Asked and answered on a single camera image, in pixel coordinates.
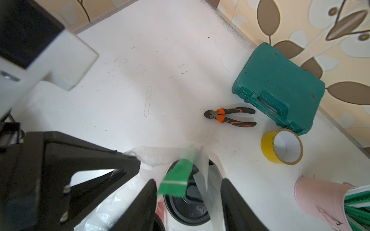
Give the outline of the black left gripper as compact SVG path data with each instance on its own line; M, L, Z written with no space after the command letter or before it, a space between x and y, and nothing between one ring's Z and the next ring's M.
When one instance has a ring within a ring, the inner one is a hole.
M1 123L1 230L72 231L140 161L60 132Z

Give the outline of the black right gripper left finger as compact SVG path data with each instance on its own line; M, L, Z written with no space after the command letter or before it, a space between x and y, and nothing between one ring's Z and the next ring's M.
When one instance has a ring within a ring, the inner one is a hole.
M156 210L157 187L149 180L111 231L152 231Z

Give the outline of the clear plastic carrier bag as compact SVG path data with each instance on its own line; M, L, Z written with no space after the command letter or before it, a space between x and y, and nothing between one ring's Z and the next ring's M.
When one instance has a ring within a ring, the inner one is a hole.
M107 231L139 195L144 185L153 179L158 188L156 202L165 196L181 199L185 196L186 176L190 165L198 168L195 182L205 207L210 213L214 231L224 231L225 221L221 200L221 184L225 170L218 156L209 148L193 144L183 148L137 147L126 153L141 161L139 173L119 189L109 193L74 229L76 231Z

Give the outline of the green straw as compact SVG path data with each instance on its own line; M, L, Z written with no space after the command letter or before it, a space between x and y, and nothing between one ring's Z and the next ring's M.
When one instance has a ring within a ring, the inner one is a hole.
M183 157L177 161L175 166L164 177L157 195L184 197L196 156L197 150L194 147L187 148Z

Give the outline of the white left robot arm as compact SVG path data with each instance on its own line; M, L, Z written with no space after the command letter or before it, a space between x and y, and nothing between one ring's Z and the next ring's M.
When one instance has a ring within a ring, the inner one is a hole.
M70 90L97 57L35 1L1 1L1 230L71 231L139 172L135 157L5 121L40 81Z

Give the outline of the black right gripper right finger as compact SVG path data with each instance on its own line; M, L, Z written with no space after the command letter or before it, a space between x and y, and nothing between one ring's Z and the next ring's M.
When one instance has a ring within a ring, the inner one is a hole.
M221 199L227 231L266 231L266 226L254 214L231 181L222 180Z

